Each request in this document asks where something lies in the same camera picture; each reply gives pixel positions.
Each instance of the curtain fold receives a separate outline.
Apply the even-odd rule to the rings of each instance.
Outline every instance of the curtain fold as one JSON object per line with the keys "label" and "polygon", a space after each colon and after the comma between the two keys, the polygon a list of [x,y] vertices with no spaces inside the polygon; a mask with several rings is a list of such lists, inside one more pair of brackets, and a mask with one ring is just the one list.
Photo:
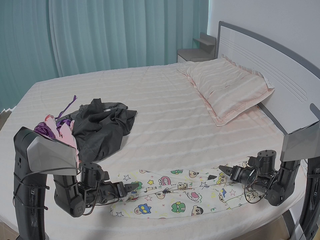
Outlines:
{"label": "curtain fold", "polygon": [[209,0],[49,0],[59,76],[175,63],[207,32]]}
{"label": "curtain fold", "polygon": [[0,0],[0,110],[35,83],[165,65],[207,32],[209,0]]}

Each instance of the bed sheet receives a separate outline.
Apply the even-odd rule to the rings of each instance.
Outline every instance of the bed sheet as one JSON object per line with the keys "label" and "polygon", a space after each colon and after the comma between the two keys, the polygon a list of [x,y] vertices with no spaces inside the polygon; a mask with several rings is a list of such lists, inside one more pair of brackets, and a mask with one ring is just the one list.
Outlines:
{"label": "bed sheet", "polygon": [[[279,157],[283,135],[258,108],[252,107],[217,127],[197,90],[177,71],[180,63],[100,71],[38,82],[26,93],[0,131],[0,220],[17,230],[12,205],[14,143],[21,126],[33,129],[47,114],[57,116],[77,95],[65,114],[89,104],[122,102],[137,110],[131,133],[121,149],[99,162],[111,178],[120,171],[144,169],[202,170],[273,149]],[[278,207],[266,200],[257,204],[196,217],[171,219],[118,218],[109,207],[95,207],[90,216],[72,218],[54,202],[54,182],[48,176],[45,229],[50,240],[89,239],[232,239],[258,228],[293,206],[305,191],[300,169],[292,196]]]}

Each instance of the pink pillow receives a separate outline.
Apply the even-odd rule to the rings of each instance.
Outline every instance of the pink pillow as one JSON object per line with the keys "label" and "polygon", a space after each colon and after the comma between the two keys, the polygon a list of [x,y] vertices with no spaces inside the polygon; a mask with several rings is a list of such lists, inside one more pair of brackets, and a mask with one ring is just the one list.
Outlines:
{"label": "pink pillow", "polygon": [[201,96],[217,126],[258,104],[274,91],[261,73],[236,65],[227,57],[204,62],[185,62],[178,69]]}

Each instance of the bed frame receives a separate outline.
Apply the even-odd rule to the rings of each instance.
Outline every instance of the bed frame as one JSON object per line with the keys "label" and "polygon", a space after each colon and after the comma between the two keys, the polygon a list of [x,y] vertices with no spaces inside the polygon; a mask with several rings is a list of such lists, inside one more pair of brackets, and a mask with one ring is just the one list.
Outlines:
{"label": "bed frame", "polygon": [[261,72],[275,86],[260,107],[284,134],[320,120],[320,69],[310,61],[269,38],[220,21],[216,58],[222,54]]}

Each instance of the gray nightstand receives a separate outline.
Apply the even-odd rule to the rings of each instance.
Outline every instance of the gray nightstand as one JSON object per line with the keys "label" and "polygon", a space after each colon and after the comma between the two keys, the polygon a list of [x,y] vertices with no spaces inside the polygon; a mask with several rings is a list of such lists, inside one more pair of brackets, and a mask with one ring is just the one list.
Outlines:
{"label": "gray nightstand", "polygon": [[178,49],[177,62],[204,62],[213,60],[215,47],[216,47],[216,38],[210,35],[207,35],[203,32],[200,33],[200,38],[193,39],[196,42],[199,42],[199,49]]}

